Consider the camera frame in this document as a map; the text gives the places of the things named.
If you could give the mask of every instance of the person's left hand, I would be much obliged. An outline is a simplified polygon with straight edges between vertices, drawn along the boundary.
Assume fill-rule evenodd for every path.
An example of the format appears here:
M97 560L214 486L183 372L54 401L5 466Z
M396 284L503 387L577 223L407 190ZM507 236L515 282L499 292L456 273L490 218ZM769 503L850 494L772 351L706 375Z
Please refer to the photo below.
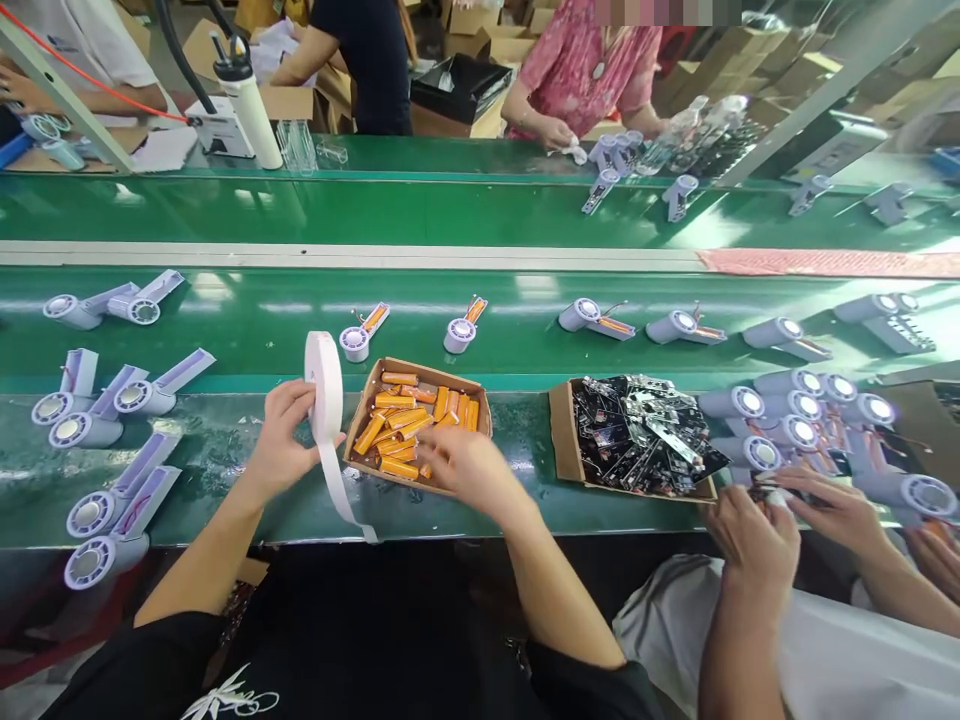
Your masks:
M237 481L245 500L254 507L262 509L320 462L316 446L305 448L293 437L293 431L313 407L316 394L313 383L291 380L267 395L260 438ZM340 433L335 445L340 445L345 437Z
M16 100L23 105L22 109L14 110L18 115L61 114L60 108L53 99L33 80L2 65L0 65L0 99Z
M765 504L764 509L745 488L732 485L706 507L704 522L726 559L724 581L751 602L769 599L782 610L800 560L800 530L786 508Z

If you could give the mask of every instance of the white tape roll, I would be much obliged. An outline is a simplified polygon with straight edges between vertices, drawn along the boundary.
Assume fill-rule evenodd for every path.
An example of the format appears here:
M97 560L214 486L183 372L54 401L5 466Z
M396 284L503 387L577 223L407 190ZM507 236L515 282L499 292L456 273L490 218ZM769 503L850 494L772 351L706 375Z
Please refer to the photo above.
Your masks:
M328 332L307 334L304 353L303 379L317 386L317 400L310 413L310 430L320 450L320 467L327 482L327 490L340 517L363 532L368 543L377 543L377 533L370 525L359 522L353 514L347 488L340 474L340 461L333 445L340 432L343 418L343 378L340 374L340 357L337 341Z

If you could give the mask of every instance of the person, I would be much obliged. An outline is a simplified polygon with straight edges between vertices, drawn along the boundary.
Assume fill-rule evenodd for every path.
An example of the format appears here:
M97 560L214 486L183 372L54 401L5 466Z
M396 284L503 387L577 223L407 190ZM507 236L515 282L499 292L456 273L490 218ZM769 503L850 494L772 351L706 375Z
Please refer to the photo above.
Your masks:
M508 139L560 150L614 106L645 137L666 127L650 104L662 29L601 26L596 4L564 0L554 14L504 101Z
M5 0L4 5L65 60L91 77L141 105L180 115L127 32L112 2ZM45 54L57 74L104 125L140 123L149 127L173 127L181 124L151 115L116 98ZM63 114L40 86L28 78L11 58L2 55L0 100L20 103L23 106L17 110L20 114Z
M409 65L417 60L402 0L317 0L300 46L280 64L270 84L302 85L332 62L356 83L358 133L412 135Z
M218 615L264 508L319 462L316 447L294 439L315 392L313 384L291 381L267 395L256 448L210 522L132 627L78 669L45 719L201 720L227 711L266 720L662 718L643 668L625 660L504 457L486 436L455 428L424 433L421 449L442 486L503 532L532 636L525 646L530 679L515 649L468 623L467 588L448 568L399 565L400 544L353 553L330 546L340 561L335 570L302 555L285 566L285 550L304 550L291 547L271 565L213 689L204 692L204 671L224 630ZM312 502L300 497L300 504ZM438 555L452 549L426 545Z
M776 720L784 705L794 720L958 717L960 607L896 548L862 492L801 468L775 479L816 499L785 494L852 553L871 607L793 590L795 523L774 508L765 523L735 486L706 516L724 560L675 556L658 568L614 620L626 656L706 720Z

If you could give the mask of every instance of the red wire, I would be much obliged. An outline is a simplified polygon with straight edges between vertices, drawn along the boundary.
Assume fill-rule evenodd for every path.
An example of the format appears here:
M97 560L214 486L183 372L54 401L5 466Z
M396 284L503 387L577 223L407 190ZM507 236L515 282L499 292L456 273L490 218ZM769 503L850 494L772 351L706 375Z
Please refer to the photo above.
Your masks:
M156 116L158 116L158 117L165 117L165 118L167 118L167 119L169 119L169 120L176 120L177 122L182 122L182 123L185 123L185 124L186 124L187 122L189 122L185 117L182 117L182 116L180 116L180 115L171 115L171 114L169 114L169 113L161 112L160 110L154 110L153 108L147 107L146 105L141 105L141 104L138 103L136 100L131 100L131 99L128 98L126 95L122 95L121 93L118 93L118 92L117 92L116 90L114 90L113 88L107 87L106 85L104 85L104 84L103 84L102 82L100 82L99 80L96 80L96 79L90 77L90 76L87 75L83 70L81 70L80 68L78 68L76 65L74 65L73 63L71 63L69 60L65 59L63 56L60 55L60 53L58 53L56 50L54 50L54 49L51 48L49 45L47 45L43 40L41 40L39 37L37 37L30 28L28 28L26 25L24 25L22 22L20 22L17 18L15 18L15 17L13 16L13 13L11 13L9 10L7 10L6 5L0 4L0 15L3 15L3 16L6 17L10 22L12 22L12 23L13 23L14 25L16 25L18 28L20 28L21 30L23 30L23 32L25 32L25 33L27 34L27 36L28 36L31 40L33 40L37 45L39 45L39 46L42 47L44 50L46 50L48 53L50 53L51 55L53 55L57 60L59 60L60 62L62 62L64 65L66 65L66 66L67 66L68 68L70 68L71 70L73 70L73 71L74 71L75 73L77 73L80 77L84 78L84 79L87 80L88 82L93 83L94 85L96 85L98 88L100 88L100 89L103 90L104 92L106 92L106 93L108 93L108 94L110 94L110 95L113 95L113 96L114 96L115 98L117 98L118 100L123 100L123 102L127 103L128 105L133 105L135 108L140 108L140 109L143 110L144 112L148 112L148 113L150 113L151 115L156 115Z

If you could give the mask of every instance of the metal frame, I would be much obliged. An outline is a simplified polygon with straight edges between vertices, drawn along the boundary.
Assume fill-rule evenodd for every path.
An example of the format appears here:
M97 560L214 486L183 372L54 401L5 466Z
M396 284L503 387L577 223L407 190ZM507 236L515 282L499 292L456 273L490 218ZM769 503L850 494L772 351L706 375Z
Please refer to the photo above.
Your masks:
M735 187L801 130L847 93L917 32L953 7L957 0L903 2L886 0L882 7L863 13L848 31L846 43L859 52L844 63L843 69L818 88L804 103L777 125L757 147L714 183L715 187Z
M63 109L78 132L93 142L100 155L125 175L133 174L133 160L107 132L76 93L47 62L34 42L16 25L0 15L0 48Z

